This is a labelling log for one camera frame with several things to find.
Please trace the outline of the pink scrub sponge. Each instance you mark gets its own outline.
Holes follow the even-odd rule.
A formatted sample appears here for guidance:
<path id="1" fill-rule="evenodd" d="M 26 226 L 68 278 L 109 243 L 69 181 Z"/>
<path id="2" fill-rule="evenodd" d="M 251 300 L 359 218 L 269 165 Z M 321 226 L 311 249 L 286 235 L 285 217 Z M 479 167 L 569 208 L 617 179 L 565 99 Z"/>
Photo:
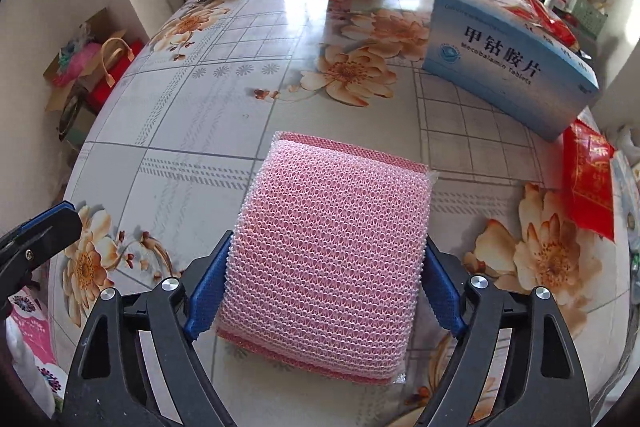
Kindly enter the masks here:
<path id="1" fill-rule="evenodd" d="M 386 384 L 408 348 L 435 173 L 278 132 L 233 231 L 222 338 L 335 378 Z"/>

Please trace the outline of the red snack packet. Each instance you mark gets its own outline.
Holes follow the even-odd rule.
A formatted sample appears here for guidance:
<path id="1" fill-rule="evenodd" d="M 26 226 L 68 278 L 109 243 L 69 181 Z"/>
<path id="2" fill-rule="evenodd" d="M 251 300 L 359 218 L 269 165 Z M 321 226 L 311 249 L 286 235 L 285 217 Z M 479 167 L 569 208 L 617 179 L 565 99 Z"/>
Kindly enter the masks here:
<path id="1" fill-rule="evenodd" d="M 614 241 L 611 159 L 614 147 L 581 120 L 563 132 L 563 205 L 578 228 Z"/>

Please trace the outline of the blue medicine box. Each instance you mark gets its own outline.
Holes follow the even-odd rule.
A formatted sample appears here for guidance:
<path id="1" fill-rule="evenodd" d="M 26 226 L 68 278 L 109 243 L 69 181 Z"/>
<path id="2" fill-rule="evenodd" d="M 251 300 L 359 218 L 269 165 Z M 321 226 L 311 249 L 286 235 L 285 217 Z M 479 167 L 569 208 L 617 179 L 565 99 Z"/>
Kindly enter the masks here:
<path id="1" fill-rule="evenodd" d="M 434 0 L 423 68 L 550 142 L 599 93 L 593 69 L 528 9 L 491 0 Z"/>

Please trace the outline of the cardboard box with bags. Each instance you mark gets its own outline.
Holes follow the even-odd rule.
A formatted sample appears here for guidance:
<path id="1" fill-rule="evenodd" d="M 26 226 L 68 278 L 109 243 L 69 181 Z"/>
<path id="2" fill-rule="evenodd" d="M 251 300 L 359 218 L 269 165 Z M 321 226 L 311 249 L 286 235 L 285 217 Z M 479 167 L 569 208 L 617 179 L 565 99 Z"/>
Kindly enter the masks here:
<path id="1" fill-rule="evenodd" d="M 58 118 L 58 141 L 81 149 L 106 100 L 132 71 L 142 48 L 143 42 L 131 40 L 107 8 L 79 25 L 43 73 L 51 88 L 44 110 Z"/>

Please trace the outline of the green plastic basket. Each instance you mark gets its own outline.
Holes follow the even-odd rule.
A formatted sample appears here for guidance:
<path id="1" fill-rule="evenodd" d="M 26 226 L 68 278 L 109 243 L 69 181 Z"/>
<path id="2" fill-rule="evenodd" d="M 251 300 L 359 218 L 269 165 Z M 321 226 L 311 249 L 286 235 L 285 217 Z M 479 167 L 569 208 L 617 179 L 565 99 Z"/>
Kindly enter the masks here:
<path id="1" fill-rule="evenodd" d="M 597 10 L 588 0 L 570 0 L 567 12 L 578 21 L 580 29 L 597 39 L 608 17 Z"/>

